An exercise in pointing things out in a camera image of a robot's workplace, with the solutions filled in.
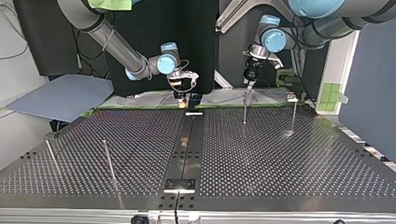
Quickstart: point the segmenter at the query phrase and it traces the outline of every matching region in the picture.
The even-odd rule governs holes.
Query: perforated metal surface
[[[42,197],[156,197],[179,136],[183,112],[100,111],[3,178],[2,194]],[[118,185],[114,185],[107,140]]]
[[[385,200],[396,207],[396,174],[326,119],[302,108],[293,123],[288,107],[249,109],[246,125],[242,119],[243,109],[205,112],[198,209],[246,210],[257,200],[253,209],[272,210],[274,201],[284,210],[288,200],[327,199]]]

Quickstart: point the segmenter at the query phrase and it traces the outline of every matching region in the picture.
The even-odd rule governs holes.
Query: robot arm
[[[396,18],[394,0],[288,0],[290,9],[300,17],[311,19],[305,27],[279,27],[280,19],[262,16],[254,43],[247,51],[244,77],[248,89],[255,84],[258,69],[269,61],[278,69],[282,62],[275,53],[283,49],[321,49],[334,39],[343,38],[364,25]]]
[[[66,18],[80,31],[89,34],[103,50],[109,52],[126,70],[131,80],[151,78],[154,75],[167,75],[171,87],[179,92],[181,79],[191,79],[191,91],[196,85],[197,74],[185,72],[181,66],[176,43],[161,46],[161,55],[147,59],[133,49],[128,42],[105,19],[105,11],[93,9],[88,0],[58,0]]]

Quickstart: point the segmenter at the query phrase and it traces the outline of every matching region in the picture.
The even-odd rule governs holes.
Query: table surface
[[[396,173],[299,107],[102,110],[0,172],[0,207],[396,213]],[[103,140],[117,181],[113,181]],[[165,194],[168,179],[195,192]]]

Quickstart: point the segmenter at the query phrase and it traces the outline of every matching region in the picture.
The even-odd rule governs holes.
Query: blue joint cap
[[[331,16],[345,0],[289,0],[291,10],[297,16],[320,19]]]
[[[263,15],[259,24],[273,24],[275,26],[279,26],[280,18],[271,15]]]
[[[287,43],[285,33],[279,29],[269,30],[262,35],[262,45],[273,53],[280,52],[286,47]]]
[[[164,54],[157,61],[157,68],[162,74],[169,75],[175,71],[177,60],[172,54]]]
[[[137,81],[140,80],[140,78],[134,77],[131,71],[125,68],[125,74],[126,76],[131,80],[131,81]]]
[[[175,42],[169,42],[166,44],[161,45],[161,52],[167,51],[167,50],[178,50],[177,44]]]

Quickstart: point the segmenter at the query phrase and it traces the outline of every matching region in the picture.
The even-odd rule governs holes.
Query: vertical metal pin
[[[105,148],[108,166],[110,167],[111,176],[113,177],[114,181],[117,181],[116,174],[114,173],[114,169],[113,169],[113,162],[111,161],[111,158],[110,158],[110,152],[108,151],[108,146],[107,146],[106,140],[103,140],[103,147]]]
[[[298,101],[296,101],[296,102],[294,103],[293,119],[295,119],[295,118],[296,118],[297,104],[298,104]]]
[[[244,96],[244,124],[247,123],[247,113],[248,113],[248,94],[245,92],[245,96]]]
[[[52,147],[51,147],[50,141],[48,139],[46,140],[46,144],[47,144],[47,148],[49,149],[50,156],[52,157],[53,160],[56,160],[55,154],[53,154]]]

